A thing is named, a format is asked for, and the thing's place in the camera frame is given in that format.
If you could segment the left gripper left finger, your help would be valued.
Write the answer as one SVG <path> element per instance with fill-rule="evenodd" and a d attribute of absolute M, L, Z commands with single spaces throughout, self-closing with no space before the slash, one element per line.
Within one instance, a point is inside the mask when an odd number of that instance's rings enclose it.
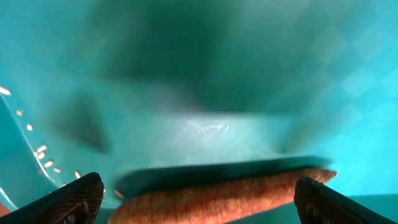
<path fill-rule="evenodd" d="M 1 224 L 93 224 L 103 193 L 100 175 L 91 172 L 1 217 Z"/>

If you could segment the orange carrot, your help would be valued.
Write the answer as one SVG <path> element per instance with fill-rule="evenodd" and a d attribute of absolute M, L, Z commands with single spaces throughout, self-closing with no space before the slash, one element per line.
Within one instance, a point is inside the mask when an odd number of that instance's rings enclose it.
<path fill-rule="evenodd" d="M 220 184 L 150 192 L 119 206 L 108 222 L 228 223 L 293 202 L 296 182 L 301 177 L 325 184 L 336 175 L 328 169 L 299 169 Z"/>

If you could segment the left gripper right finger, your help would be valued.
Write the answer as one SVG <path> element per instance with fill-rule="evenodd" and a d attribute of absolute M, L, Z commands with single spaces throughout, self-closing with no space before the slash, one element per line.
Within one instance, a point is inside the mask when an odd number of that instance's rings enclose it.
<path fill-rule="evenodd" d="M 302 224 L 397 224 L 306 176 L 296 182 L 294 204 Z"/>

